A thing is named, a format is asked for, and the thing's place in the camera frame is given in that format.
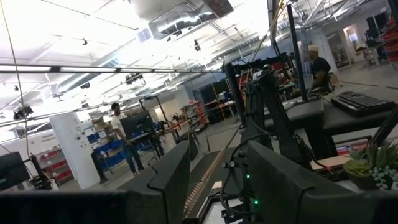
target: red storage rack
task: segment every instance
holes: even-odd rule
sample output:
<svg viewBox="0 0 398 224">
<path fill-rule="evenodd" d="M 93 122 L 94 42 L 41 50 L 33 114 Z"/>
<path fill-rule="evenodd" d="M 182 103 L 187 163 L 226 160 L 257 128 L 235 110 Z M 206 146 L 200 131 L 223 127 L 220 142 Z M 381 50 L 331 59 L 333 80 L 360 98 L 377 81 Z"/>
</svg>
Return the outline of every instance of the red storage rack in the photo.
<svg viewBox="0 0 398 224">
<path fill-rule="evenodd" d="M 381 35 L 381 39 L 384 41 L 384 50 L 388 61 L 395 68 L 395 64 L 398 62 L 398 27 L 392 16 L 387 25 L 388 30 Z"/>
</svg>

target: jeans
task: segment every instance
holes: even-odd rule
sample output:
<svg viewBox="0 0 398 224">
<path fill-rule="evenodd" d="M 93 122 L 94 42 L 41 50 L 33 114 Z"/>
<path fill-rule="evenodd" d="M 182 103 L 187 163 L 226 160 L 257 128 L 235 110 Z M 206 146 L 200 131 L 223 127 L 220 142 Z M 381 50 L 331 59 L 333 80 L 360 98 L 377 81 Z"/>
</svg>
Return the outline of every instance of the jeans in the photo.
<svg viewBox="0 0 398 224">
<path fill-rule="evenodd" d="M 139 154 L 137 151 L 134 149 L 134 147 L 130 144 L 127 144 L 125 141 L 121 140 L 122 142 L 122 147 L 124 150 L 124 153 L 126 154 L 126 160 L 127 163 L 129 164 L 129 167 L 131 169 L 131 172 L 136 173 L 136 167 L 134 166 L 134 162 L 132 161 L 132 157 L 134 156 L 134 159 L 137 162 L 138 166 L 138 171 L 144 170 L 144 167 L 142 166 L 141 160 L 139 158 Z"/>
</svg>

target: keyboard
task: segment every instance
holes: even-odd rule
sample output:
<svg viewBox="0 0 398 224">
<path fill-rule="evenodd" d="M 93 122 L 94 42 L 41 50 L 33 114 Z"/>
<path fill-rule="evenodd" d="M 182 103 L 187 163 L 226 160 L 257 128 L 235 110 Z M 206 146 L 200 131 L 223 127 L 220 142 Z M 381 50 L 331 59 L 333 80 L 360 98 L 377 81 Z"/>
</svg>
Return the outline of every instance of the keyboard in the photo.
<svg viewBox="0 0 398 224">
<path fill-rule="evenodd" d="M 337 97 L 333 97 L 331 103 L 354 117 L 392 110 L 396 105 L 394 102 L 379 100 L 351 91 L 340 93 Z"/>
</svg>

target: fluorescent light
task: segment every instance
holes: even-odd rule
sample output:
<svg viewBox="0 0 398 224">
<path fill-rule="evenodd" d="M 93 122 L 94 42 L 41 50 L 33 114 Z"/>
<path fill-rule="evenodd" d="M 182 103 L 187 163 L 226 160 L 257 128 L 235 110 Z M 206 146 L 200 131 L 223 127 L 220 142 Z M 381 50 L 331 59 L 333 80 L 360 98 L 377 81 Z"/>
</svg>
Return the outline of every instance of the fluorescent light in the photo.
<svg viewBox="0 0 398 224">
<path fill-rule="evenodd" d="M 39 72 L 39 71 L 48 72 L 51 69 L 51 67 L 47 67 L 47 66 L 23 66 L 23 65 L 22 66 L 18 65 L 17 68 L 18 68 L 18 71 L 35 71 L 35 72 Z M 0 70 L 16 72 L 16 66 L 15 65 L 0 65 Z"/>
<path fill-rule="evenodd" d="M 115 72 L 115 68 L 81 68 L 81 67 L 62 67 L 61 72 Z"/>
<path fill-rule="evenodd" d="M 122 72 L 131 72 L 131 73 L 140 73 L 140 72 L 153 72 L 153 69 L 144 69 L 144 68 L 122 68 Z"/>
</svg>

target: man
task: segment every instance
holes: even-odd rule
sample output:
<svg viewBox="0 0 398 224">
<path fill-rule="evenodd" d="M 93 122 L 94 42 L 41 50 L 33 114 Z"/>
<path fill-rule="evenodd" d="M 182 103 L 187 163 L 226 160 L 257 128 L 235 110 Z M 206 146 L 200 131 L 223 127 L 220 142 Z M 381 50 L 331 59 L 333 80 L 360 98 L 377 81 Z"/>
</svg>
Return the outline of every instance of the man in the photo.
<svg viewBox="0 0 398 224">
<path fill-rule="evenodd" d="M 315 45 L 308 47 L 310 52 L 310 60 L 312 63 L 311 73 L 313 76 L 312 90 L 315 88 L 323 88 L 323 92 L 331 93 L 329 88 L 329 71 L 331 69 L 329 63 L 319 57 L 319 49 Z"/>
<path fill-rule="evenodd" d="M 119 103 L 113 103 L 111 106 L 111 109 L 113 110 L 113 118 L 111 121 L 113 131 L 118 135 L 119 140 L 122 142 L 122 147 L 124 149 L 124 152 L 126 153 L 126 160 L 127 163 L 130 166 L 131 172 L 133 175 L 137 175 L 136 172 L 136 167 L 134 166 L 134 162 L 132 161 L 132 157 L 134 156 L 134 159 L 137 162 L 138 166 L 138 172 L 141 172 L 144 170 L 144 167 L 142 166 L 141 160 L 139 158 L 139 154 L 137 151 L 133 148 L 132 145 L 127 143 L 127 137 L 126 133 L 123 130 L 122 124 L 120 122 L 120 119 L 123 119 L 126 117 L 121 111 L 120 111 L 120 105 Z"/>
</svg>

